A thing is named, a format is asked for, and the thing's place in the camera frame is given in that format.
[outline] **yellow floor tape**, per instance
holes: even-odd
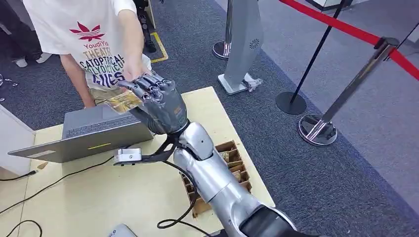
[[[155,38],[155,39],[156,39],[156,41],[157,41],[157,44],[159,45],[160,51],[161,51],[161,52],[162,52],[162,54],[163,54],[163,57],[162,57],[162,58],[153,59],[153,60],[151,60],[151,63],[157,63],[157,62],[161,62],[161,61],[165,61],[165,60],[169,59],[168,53],[166,52],[166,49],[165,49],[165,47],[163,46],[163,43],[162,43],[162,41],[160,40],[160,37],[159,37],[159,35],[157,34],[157,32],[153,32],[153,33],[151,33],[150,35],[151,35],[151,36],[154,36],[154,38]]]

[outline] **red logo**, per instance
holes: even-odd
[[[77,24],[79,25],[79,28],[81,31],[79,30],[71,30],[71,32],[73,32],[74,34],[77,34],[78,36],[81,36],[79,38],[79,40],[88,40],[89,42],[92,41],[93,39],[96,40],[101,40],[101,37],[104,36],[105,34],[100,34],[100,25],[95,26],[91,31],[89,30],[89,28],[87,28],[86,26],[82,25],[80,22],[77,22]]]

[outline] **table surface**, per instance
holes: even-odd
[[[252,194],[266,205],[274,206],[214,89],[207,87],[185,93],[182,97],[188,108],[189,120],[201,123],[214,144],[230,140],[236,142],[250,176]],[[39,130],[35,144],[59,140],[61,134],[62,125]],[[151,154],[165,138],[165,135],[158,135],[152,141],[133,147],[140,147],[143,154]],[[23,195],[30,196],[66,174],[103,162],[112,154],[97,154],[64,164],[50,162],[38,174],[25,179],[28,180],[26,194],[22,191],[25,180],[16,185],[6,184],[7,189],[13,188],[14,192],[1,186],[1,197],[4,197],[4,192],[12,194],[8,196],[7,202],[1,201],[0,207],[21,200]],[[33,160],[31,169],[36,169],[41,163],[43,161]],[[182,224],[165,230],[156,227],[163,219],[177,219],[188,206],[188,197],[176,169],[163,163],[120,167],[112,166],[110,161],[66,178],[27,201],[23,211],[22,206],[19,206],[0,216],[0,236],[5,236],[18,223],[22,211],[22,220],[36,220],[43,228],[44,237],[107,236],[120,223],[128,225],[139,237],[200,237],[200,232]],[[196,219],[190,213],[184,221],[209,233],[222,228],[212,211],[202,213]],[[30,223],[22,225],[19,230],[19,237],[38,236],[37,228]]]

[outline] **gray carpet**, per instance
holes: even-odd
[[[226,0],[216,0],[222,6]],[[378,36],[404,37],[418,22],[418,0],[369,0],[339,19]],[[298,83],[326,25],[278,0],[260,0],[262,49]],[[373,47],[332,29],[302,91],[325,112],[373,53]],[[419,54],[409,60],[419,67]],[[348,141],[419,213],[419,82],[392,61],[382,63],[334,117]]]
[[[299,137],[296,123],[300,116],[282,113],[273,101],[280,91],[292,90],[295,85],[264,52],[250,70],[264,79],[264,84],[252,93],[225,94],[216,78],[226,63],[211,53],[213,43],[223,37],[225,18],[216,2],[166,1],[154,4],[154,12],[159,36],[169,54],[168,60],[153,64],[154,69],[174,79],[180,92],[214,86],[277,207],[300,230],[329,236],[419,235],[416,213],[343,136],[326,148],[310,146]],[[25,110],[19,111],[18,117],[36,124],[33,128],[49,126],[53,123],[49,119],[60,123],[66,111],[81,107],[69,82],[63,82],[66,77],[61,67],[50,63],[42,65],[43,71],[31,72],[34,81],[49,81],[51,86],[39,90],[41,99],[37,103],[18,89],[8,95],[8,104],[3,103],[15,114],[13,107],[21,104]],[[57,87],[55,81],[65,86]],[[63,91],[73,91],[73,95],[63,97]],[[47,116],[35,117],[43,108],[42,100],[53,101],[54,109]],[[308,113],[320,112],[308,102]]]

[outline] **black cable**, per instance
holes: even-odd
[[[6,235],[6,237],[9,237],[18,226],[22,225],[25,222],[32,222],[35,225],[37,225],[38,226],[38,229],[40,230],[40,237],[42,237],[42,228],[41,228],[41,226],[36,221],[33,221],[33,220],[26,220],[26,221],[22,221],[21,223],[17,224],[15,227],[13,227],[12,231],[8,235]]]
[[[95,164],[95,165],[92,165],[92,166],[89,166],[89,167],[87,167],[87,168],[85,168],[85,169],[82,169],[82,170],[79,170],[79,171],[76,171],[76,172],[73,172],[73,173],[70,173],[70,174],[67,174],[67,175],[65,175],[65,176],[63,176],[63,177],[61,177],[60,179],[58,179],[57,181],[55,181],[54,183],[52,183],[52,184],[50,184],[50,185],[48,185],[48,186],[46,186],[45,188],[43,188],[43,189],[41,189],[41,190],[39,190],[38,192],[36,192],[35,194],[33,194],[32,196],[30,196],[30,197],[28,197],[28,198],[25,198],[25,199],[23,199],[22,201],[19,201],[19,202],[17,202],[17,203],[15,203],[15,204],[13,204],[12,206],[10,206],[10,207],[8,207],[8,208],[6,208],[6,209],[4,209],[3,211],[1,211],[0,212],[0,215],[1,214],[3,214],[4,212],[6,212],[6,211],[8,211],[8,210],[10,210],[10,209],[12,209],[13,207],[15,207],[15,206],[17,206],[17,205],[19,205],[19,204],[21,204],[21,203],[23,203],[23,202],[26,202],[26,201],[28,201],[28,200],[30,200],[30,199],[32,199],[32,198],[34,198],[35,196],[37,196],[38,194],[40,194],[40,193],[42,193],[43,191],[45,191],[46,189],[48,189],[48,188],[50,188],[50,187],[52,187],[52,186],[54,186],[55,184],[57,184],[58,182],[60,182],[61,180],[63,180],[63,179],[65,179],[65,178],[67,178],[68,176],[71,176],[71,175],[74,175],[74,174],[78,174],[78,173],[81,173],[81,172],[83,172],[83,171],[86,171],[86,170],[88,170],[88,169],[92,169],[92,168],[95,168],[95,167],[98,167],[98,166],[100,166],[100,165],[103,165],[103,164],[105,164],[105,163],[107,163],[108,161],[110,161],[112,158],[113,158],[114,156],[112,156],[112,157],[110,157],[109,159],[107,159],[107,160],[105,160],[104,162],[102,162],[102,163],[99,163],[99,164]],[[186,225],[186,226],[189,226],[189,227],[192,227],[192,228],[194,228],[195,230],[197,230],[197,231],[199,231],[199,232],[201,232],[201,233],[203,233],[203,234],[205,234],[206,236],[208,236],[208,237],[212,237],[210,234],[208,234],[207,232],[205,232],[204,230],[202,230],[202,229],[200,229],[200,228],[198,228],[198,227],[196,227],[196,226],[194,226],[194,225],[192,225],[192,224],[189,224],[189,223],[187,223],[187,222],[184,222],[184,221],[182,221],[182,219],[186,216],[186,215],[188,215],[188,213],[192,210],[192,208],[194,207],[194,205],[195,205],[195,203],[196,203],[196,200],[197,200],[197,198],[198,198],[198,190],[197,190],[197,184],[196,184],[196,182],[195,182],[195,180],[192,178],[192,176],[190,175],[190,174],[188,174],[185,170],[183,170],[182,168],[180,168],[179,166],[177,166],[177,165],[175,165],[175,164],[173,164],[173,163],[171,163],[171,162],[169,162],[169,161],[163,161],[163,163],[165,163],[165,164],[167,164],[167,165],[170,165],[170,166],[172,166],[173,168],[176,168],[177,170],[179,170],[180,172],[182,172],[186,177],[188,177],[188,179],[191,181],[191,183],[192,183],[192,185],[193,185],[193,188],[194,188],[194,193],[195,193],[195,195],[193,196],[193,198],[192,198],[192,202],[191,202],[191,204],[190,204],[190,206],[189,206],[189,208],[178,218],[178,219],[165,219],[165,220],[162,220],[162,221],[160,221],[159,223],[157,223],[157,228],[158,229],[167,229],[167,228],[169,228],[169,227],[172,227],[172,226],[174,226],[174,225],[176,225],[177,223],[181,223],[181,224],[183,224],[183,225]],[[41,226],[37,223],[37,222],[35,222],[35,221],[32,221],[32,220],[26,220],[26,221],[23,221],[23,222],[21,222],[21,223],[19,223],[19,224],[17,224],[13,229],[12,229],[12,231],[6,236],[6,237],[9,237],[10,235],[11,235],[11,233],[19,226],[19,225],[21,225],[22,223],[24,223],[24,222],[33,222],[33,223],[35,223],[37,226],[38,226],[38,228],[39,228],[39,230],[40,230],[40,237],[42,236],[42,228],[41,228]],[[164,225],[164,226],[162,226],[162,224],[163,223],[165,223],[165,222],[171,222],[170,224],[167,224],[167,225]]]
[[[34,174],[36,174],[36,173],[37,173],[37,171],[36,171],[36,170],[32,170],[31,172],[29,172],[29,173],[27,173],[27,174],[24,174],[24,175],[22,175],[22,176],[19,176],[19,177],[17,177],[17,178],[13,178],[13,179],[0,179],[0,181],[12,181],[12,180],[17,180],[17,179],[21,179],[21,178],[26,177],[26,176],[31,176],[31,175],[34,175]]]
[[[21,203],[23,203],[23,202],[26,202],[27,200],[32,199],[32,198],[33,198],[33,197],[35,197],[36,195],[38,195],[38,194],[42,193],[43,191],[45,191],[46,189],[50,188],[51,186],[54,186],[56,183],[60,182],[61,180],[65,179],[65,178],[67,178],[68,176],[71,176],[71,175],[74,175],[74,174],[78,174],[78,173],[83,172],[83,171],[86,171],[86,170],[88,170],[88,169],[92,169],[92,168],[98,167],[98,166],[100,166],[100,165],[103,165],[103,164],[107,163],[108,161],[110,161],[113,157],[114,157],[114,156],[110,157],[109,159],[105,160],[105,161],[104,161],[104,162],[102,162],[102,163],[95,164],[95,165],[93,165],[93,166],[90,166],[90,167],[87,167],[87,168],[85,168],[85,169],[82,169],[82,170],[79,170],[79,171],[76,171],[76,172],[73,172],[73,173],[70,173],[70,174],[67,174],[67,175],[63,176],[62,178],[60,178],[59,180],[55,181],[54,183],[52,183],[52,184],[50,184],[50,185],[46,186],[45,188],[43,188],[43,189],[39,190],[39,191],[38,191],[38,192],[36,192],[34,195],[32,195],[32,196],[30,196],[30,197],[28,197],[28,198],[23,199],[22,201],[19,201],[19,202],[17,202],[17,203],[15,203],[15,204],[13,204],[12,206],[10,206],[10,207],[8,207],[8,208],[4,209],[3,211],[0,211],[0,215],[1,215],[1,214],[3,214],[3,213],[4,213],[4,212],[6,212],[6,211],[8,211],[8,210],[12,209],[13,207],[15,207],[15,206],[17,206],[17,205],[19,205],[19,204],[21,204]]]
[[[188,179],[192,182],[192,185],[194,187],[194,193],[195,193],[195,195],[192,198],[192,202],[191,202],[189,208],[179,218],[177,218],[176,220],[175,219],[165,219],[165,220],[159,221],[157,223],[157,228],[159,228],[159,229],[167,229],[169,227],[172,227],[172,226],[176,225],[177,223],[181,223],[183,225],[187,225],[189,227],[192,227],[192,228],[194,228],[197,231],[200,231],[201,233],[205,234],[208,237],[211,237],[211,235],[208,234],[207,232],[205,232],[204,230],[202,230],[202,229],[200,229],[200,228],[198,228],[198,227],[196,227],[196,226],[194,226],[192,224],[189,224],[187,222],[182,221],[182,219],[186,215],[188,215],[188,213],[192,210],[192,208],[194,207],[194,205],[196,203],[196,200],[198,198],[198,190],[197,190],[197,184],[196,184],[195,180],[192,178],[192,176],[190,174],[188,174],[185,170],[183,170],[179,166],[177,166],[177,165],[175,165],[173,163],[170,163],[169,161],[163,161],[163,163],[168,164],[168,165],[170,165],[173,168],[176,168],[177,170],[179,170],[180,172],[182,172],[186,177],[188,177]],[[165,223],[165,222],[171,222],[171,223],[162,226],[162,224]]]

